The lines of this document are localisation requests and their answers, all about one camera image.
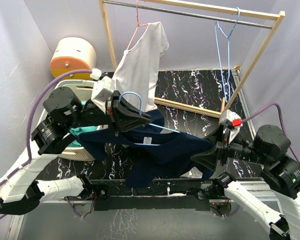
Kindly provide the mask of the navy blue t shirt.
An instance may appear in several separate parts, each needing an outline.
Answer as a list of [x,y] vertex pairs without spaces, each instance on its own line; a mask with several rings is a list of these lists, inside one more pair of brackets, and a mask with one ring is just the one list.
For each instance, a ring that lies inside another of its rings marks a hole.
[[191,160],[195,154],[208,151],[212,143],[185,132],[162,133],[165,119],[157,109],[148,112],[152,125],[137,127],[114,136],[110,129],[84,132],[77,141],[96,159],[107,157],[105,144],[126,145],[137,160],[126,176],[126,186],[146,187],[155,177],[178,178],[192,168],[202,173],[202,180],[208,180],[213,171]]

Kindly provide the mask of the teal t shirt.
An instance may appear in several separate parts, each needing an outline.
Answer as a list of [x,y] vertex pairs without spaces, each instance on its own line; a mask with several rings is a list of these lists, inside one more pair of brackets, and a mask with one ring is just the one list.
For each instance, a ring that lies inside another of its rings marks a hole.
[[[70,133],[74,136],[78,136],[82,133],[88,133],[88,132],[94,132],[97,131],[98,127],[97,126],[86,126],[86,127],[78,127],[78,128],[70,128]],[[68,145],[69,148],[80,148],[82,145],[75,139],[73,142],[71,142]]]

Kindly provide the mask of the light blue wire hanger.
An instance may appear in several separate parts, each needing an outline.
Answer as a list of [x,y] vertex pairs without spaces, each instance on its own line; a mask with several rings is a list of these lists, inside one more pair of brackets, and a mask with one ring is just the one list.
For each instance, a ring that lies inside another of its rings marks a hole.
[[[237,9],[237,19],[236,19],[231,31],[229,32],[229,34],[226,34],[224,32],[224,30],[220,26],[219,21],[216,21],[215,25],[214,25],[215,41],[216,41],[216,48],[217,48],[218,63],[219,63],[219,67],[220,67],[222,90],[223,90],[223,94],[224,94],[226,103],[228,103],[228,101],[231,98],[231,84],[229,82],[229,79],[230,79],[230,39],[231,39],[232,33],[233,33],[236,25],[238,24],[238,21],[240,19],[240,15],[241,15],[241,9],[239,7],[237,7],[236,9]],[[222,70],[223,68],[222,68],[222,61],[221,61],[221,56],[220,56],[218,32],[220,32],[227,39],[227,76],[226,77],[224,76],[223,70]]]

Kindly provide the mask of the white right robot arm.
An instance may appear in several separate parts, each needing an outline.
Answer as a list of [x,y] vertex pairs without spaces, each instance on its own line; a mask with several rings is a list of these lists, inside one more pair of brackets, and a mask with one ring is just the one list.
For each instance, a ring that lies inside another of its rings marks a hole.
[[300,162],[287,155],[290,140],[275,125],[261,126],[253,142],[229,141],[229,132],[216,134],[212,149],[195,154],[191,160],[214,170],[218,163],[236,158],[262,165],[261,177],[277,197],[282,212],[277,212],[246,190],[228,172],[214,178],[205,190],[209,198],[228,198],[249,213],[276,240],[300,240]]

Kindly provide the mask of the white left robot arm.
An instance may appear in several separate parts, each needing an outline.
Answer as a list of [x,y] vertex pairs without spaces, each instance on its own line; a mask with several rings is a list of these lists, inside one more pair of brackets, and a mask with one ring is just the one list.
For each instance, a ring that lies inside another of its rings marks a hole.
[[93,184],[84,175],[37,180],[45,166],[76,139],[70,129],[107,125],[118,135],[151,123],[149,114],[132,106],[117,90],[106,101],[105,110],[91,100],[82,104],[69,87],[54,89],[43,106],[47,117],[31,133],[24,153],[0,178],[0,214],[24,215],[45,201],[64,197],[86,200],[92,196]]

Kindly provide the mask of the white t shirt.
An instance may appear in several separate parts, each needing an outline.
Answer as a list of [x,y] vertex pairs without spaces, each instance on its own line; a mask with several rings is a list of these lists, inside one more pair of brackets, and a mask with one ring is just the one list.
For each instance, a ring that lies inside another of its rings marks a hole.
[[123,57],[114,72],[115,89],[120,93],[135,92],[138,97],[127,94],[124,98],[143,112],[157,109],[154,102],[160,58],[169,48],[161,22],[148,23],[144,33]]

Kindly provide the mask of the cream laundry basket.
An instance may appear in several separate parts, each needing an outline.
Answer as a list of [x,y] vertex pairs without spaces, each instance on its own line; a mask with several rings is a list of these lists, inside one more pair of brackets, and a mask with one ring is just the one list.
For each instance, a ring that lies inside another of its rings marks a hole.
[[83,120],[85,106],[67,86],[55,88],[43,102],[47,116],[32,132],[31,140],[39,147],[39,154],[58,155],[74,161],[92,161],[93,157],[82,146],[71,146],[86,124]]

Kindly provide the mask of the cream orange drawer cabinet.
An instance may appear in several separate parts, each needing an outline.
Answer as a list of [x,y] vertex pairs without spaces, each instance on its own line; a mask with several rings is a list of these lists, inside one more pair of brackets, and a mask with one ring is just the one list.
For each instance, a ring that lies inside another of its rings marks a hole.
[[96,62],[96,51],[88,41],[79,37],[66,37],[57,44],[50,61],[50,71],[56,78],[69,71],[92,70]]

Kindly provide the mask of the aluminium frame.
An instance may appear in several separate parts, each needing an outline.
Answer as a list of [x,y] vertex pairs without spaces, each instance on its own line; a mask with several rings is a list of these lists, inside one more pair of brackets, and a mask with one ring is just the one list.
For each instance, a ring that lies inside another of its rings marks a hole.
[[[103,162],[58,158],[39,175],[56,180],[87,174],[91,179],[114,182],[126,177],[141,153],[122,146],[107,146]],[[205,211],[181,209],[113,209],[74,213],[63,201],[44,203],[24,215],[20,240],[266,240],[268,234],[247,212],[233,204],[226,217],[216,207]]]

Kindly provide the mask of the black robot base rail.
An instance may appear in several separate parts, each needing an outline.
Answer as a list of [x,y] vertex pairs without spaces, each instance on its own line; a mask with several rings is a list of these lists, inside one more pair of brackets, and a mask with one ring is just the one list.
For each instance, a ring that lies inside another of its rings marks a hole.
[[87,201],[94,211],[119,209],[195,209],[229,215],[238,210],[229,199],[213,189],[212,182],[199,178],[155,179],[146,187],[127,187],[122,179],[92,180],[91,189],[75,203]]

